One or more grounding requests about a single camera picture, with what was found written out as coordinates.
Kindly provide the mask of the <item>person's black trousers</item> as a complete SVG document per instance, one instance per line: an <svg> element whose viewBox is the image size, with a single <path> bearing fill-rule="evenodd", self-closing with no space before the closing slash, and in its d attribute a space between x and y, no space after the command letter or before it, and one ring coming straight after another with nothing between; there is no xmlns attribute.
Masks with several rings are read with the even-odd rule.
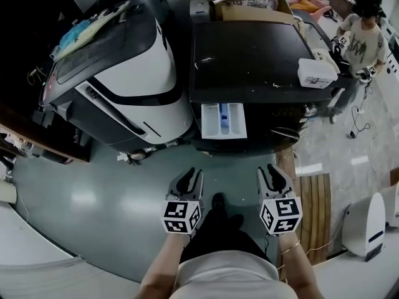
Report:
<svg viewBox="0 0 399 299"><path fill-rule="evenodd" d="M228 218L225 207L216 206L208 211L201 227L184 248L180 262L219 251L237 250L269 260L255 241Z"/></svg>

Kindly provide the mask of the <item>pink cloth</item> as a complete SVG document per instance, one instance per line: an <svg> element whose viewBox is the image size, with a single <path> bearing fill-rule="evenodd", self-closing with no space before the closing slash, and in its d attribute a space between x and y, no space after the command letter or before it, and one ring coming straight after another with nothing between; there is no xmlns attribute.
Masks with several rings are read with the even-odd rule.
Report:
<svg viewBox="0 0 399 299"><path fill-rule="evenodd" d="M332 9L323 0L288 0L288 5L292 10L309 13L315 22L318 22L323 14Z"/></svg>

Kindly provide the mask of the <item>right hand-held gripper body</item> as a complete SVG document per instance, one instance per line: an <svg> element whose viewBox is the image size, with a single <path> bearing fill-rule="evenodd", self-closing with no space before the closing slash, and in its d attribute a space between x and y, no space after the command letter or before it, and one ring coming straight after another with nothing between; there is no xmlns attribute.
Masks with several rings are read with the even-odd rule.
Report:
<svg viewBox="0 0 399 299"><path fill-rule="evenodd" d="M259 195L259 217L269 235L294 232L302 220L302 202L294 193Z"/></svg>

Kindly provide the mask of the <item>dark wooden shelf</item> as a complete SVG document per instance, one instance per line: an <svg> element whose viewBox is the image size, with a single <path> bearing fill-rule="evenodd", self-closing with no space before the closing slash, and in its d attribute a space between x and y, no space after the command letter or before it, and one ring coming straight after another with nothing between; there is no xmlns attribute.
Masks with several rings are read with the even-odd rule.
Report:
<svg viewBox="0 0 399 299"><path fill-rule="evenodd" d="M0 101L0 126L38 147L83 163L90 162L90 147L67 140L61 133L48 130L16 113Z"/></svg>

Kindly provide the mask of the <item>white cloth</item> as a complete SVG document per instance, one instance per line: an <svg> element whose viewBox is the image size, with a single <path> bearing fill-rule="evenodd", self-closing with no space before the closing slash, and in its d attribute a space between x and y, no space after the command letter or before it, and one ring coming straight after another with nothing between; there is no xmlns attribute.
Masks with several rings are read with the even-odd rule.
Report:
<svg viewBox="0 0 399 299"><path fill-rule="evenodd" d="M54 48L50 54L53 62L57 63L71 53L87 45L106 24L128 11L132 6L133 3L131 1L125 1L123 4L115 7L112 10L104 9L100 14L92 16L90 19L88 19L91 21L91 24L79 35L78 39L76 39L74 43L68 45L64 50L60 50L59 45Z"/></svg>

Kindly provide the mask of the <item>white smart toilet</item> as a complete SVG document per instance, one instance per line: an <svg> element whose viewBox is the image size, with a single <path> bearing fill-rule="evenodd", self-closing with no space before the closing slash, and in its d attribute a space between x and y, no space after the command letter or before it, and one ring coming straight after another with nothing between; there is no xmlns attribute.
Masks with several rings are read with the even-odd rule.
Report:
<svg viewBox="0 0 399 299"><path fill-rule="evenodd" d="M385 203L380 193L351 204L342 225L342 245L369 262L382 250L385 236Z"/></svg>

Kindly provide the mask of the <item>black shoe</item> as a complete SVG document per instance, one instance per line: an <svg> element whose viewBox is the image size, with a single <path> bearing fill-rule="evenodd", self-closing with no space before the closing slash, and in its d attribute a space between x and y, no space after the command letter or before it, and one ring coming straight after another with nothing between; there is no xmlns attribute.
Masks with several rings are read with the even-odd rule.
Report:
<svg viewBox="0 0 399 299"><path fill-rule="evenodd" d="M221 192L216 193L211 201L212 210L224 212L226 210L224 194Z"/></svg>
<svg viewBox="0 0 399 299"><path fill-rule="evenodd" d="M228 225L232 229L240 230L244 224L244 216L242 214L235 214L228 219Z"/></svg>

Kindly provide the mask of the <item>white detergent drawer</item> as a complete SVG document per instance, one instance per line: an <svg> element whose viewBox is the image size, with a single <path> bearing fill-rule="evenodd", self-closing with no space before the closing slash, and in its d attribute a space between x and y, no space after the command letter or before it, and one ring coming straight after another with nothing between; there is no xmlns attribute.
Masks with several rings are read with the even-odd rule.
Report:
<svg viewBox="0 0 399 299"><path fill-rule="evenodd" d="M243 104L202 104L201 136L209 140L246 139L248 136Z"/></svg>

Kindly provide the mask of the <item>wooden slatted mat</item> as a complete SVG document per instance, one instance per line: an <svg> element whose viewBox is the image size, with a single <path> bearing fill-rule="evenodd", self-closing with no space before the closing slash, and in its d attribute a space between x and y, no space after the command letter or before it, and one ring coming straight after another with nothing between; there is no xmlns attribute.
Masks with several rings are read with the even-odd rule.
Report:
<svg viewBox="0 0 399 299"><path fill-rule="evenodd" d="M302 203L302 221L296 232L311 265L325 262L331 228L330 174L302 176L294 180L294 192Z"/></svg>

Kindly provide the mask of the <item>open cardboard box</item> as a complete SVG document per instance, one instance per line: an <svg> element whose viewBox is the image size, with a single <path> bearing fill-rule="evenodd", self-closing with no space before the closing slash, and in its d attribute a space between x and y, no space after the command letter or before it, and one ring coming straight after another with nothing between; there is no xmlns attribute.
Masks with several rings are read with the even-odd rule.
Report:
<svg viewBox="0 0 399 299"><path fill-rule="evenodd" d="M244 5L235 5L231 2L221 2L215 6L217 20L223 21L271 21L293 24L304 36L304 25L298 24L286 0L278 0L275 11Z"/></svg>

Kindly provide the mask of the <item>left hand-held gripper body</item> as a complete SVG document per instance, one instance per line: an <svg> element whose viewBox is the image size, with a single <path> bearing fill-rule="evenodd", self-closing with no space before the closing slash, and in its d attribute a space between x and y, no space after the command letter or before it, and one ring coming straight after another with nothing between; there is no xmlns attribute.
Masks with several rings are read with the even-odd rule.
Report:
<svg viewBox="0 0 399 299"><path fill-rule="evenodd" d="M169 234L192 234L203 215L203 202L200 194L190 197L177 197L168 194L163 205L161 223Z"/></svg>

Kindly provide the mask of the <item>person's white shirt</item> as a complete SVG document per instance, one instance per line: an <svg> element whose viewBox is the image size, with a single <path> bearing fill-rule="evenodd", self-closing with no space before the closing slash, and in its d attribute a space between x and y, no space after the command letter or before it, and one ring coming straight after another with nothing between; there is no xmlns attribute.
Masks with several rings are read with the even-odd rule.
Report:
<svg viewBox="0 0 399 299"><path fill-rule="evenodd" d="M298 299L277 268L253 254L229 250L179 265L170 299Z"/></svg>

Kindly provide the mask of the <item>small grey appliance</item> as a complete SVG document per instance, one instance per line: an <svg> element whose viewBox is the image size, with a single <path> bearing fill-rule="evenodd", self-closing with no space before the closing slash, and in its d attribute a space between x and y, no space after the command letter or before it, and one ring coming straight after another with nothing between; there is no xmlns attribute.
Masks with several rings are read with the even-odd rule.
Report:
<svg viewBox="0 0 399 299"><path fill-rule="evenodd" d="M208 0L190 1L190 18L193 24L211 22L211 6Z"/></svg>

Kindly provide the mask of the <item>white plastic container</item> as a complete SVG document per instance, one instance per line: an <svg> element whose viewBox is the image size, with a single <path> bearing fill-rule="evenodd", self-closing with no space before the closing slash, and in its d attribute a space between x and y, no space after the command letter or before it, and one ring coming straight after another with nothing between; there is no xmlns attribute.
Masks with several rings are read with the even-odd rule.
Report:
<svg viewBox="0 0 399 299"><path fill-rule="evenodd" d="M325 89L338 79L331 64L312 59L299 59L297 75L300 85L305 88Z"/></svg>

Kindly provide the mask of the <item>blue cloth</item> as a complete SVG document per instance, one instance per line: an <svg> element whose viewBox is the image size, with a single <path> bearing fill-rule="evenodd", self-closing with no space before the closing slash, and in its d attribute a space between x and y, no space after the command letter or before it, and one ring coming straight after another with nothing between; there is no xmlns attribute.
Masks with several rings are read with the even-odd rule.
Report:
<svg viewBox="0 0 399 299"><path fill-rule="evenodd" d="M62 36L59 42L59 49L64 50L68 45L74 43L78 39L79 35L88 28L91 24L90 20L82 20L76 23L66 34Z"/></svg>

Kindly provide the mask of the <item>person's right forearm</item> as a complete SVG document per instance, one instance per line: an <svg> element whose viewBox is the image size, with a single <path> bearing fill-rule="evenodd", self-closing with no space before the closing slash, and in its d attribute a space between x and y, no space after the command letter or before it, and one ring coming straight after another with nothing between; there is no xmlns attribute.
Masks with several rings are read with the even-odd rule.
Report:
<svg viewBox="0 0 399 299"><path fill-rule="evenodd" d="M298 299L324 299L313 268L295 232L278 236L289 286Z"/></svg>

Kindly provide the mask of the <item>person's left forearm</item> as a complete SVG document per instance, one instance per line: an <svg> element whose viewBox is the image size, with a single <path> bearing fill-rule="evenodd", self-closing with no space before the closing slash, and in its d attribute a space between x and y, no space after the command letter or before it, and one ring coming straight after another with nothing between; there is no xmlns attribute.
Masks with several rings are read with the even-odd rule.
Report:
<svg viewBox="0 0 399 299"><path fill-rule="evenodd" d="M168 234L160 252L146 272L137 295L138 299L169 299L175 285L187 235Z"/></svg>

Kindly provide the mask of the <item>white and black washing machine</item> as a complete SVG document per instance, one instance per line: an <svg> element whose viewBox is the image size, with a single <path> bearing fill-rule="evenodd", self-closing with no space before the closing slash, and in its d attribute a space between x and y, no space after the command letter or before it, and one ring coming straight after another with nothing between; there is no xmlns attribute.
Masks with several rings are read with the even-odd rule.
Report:
<svg viewBox="0 0 399 299"><path fill-rule="evenodd" d="M193 114L168 42L167 0L97 0L92 15L131 1L49 72L40 105L125 153L182 144Z"/></svg>

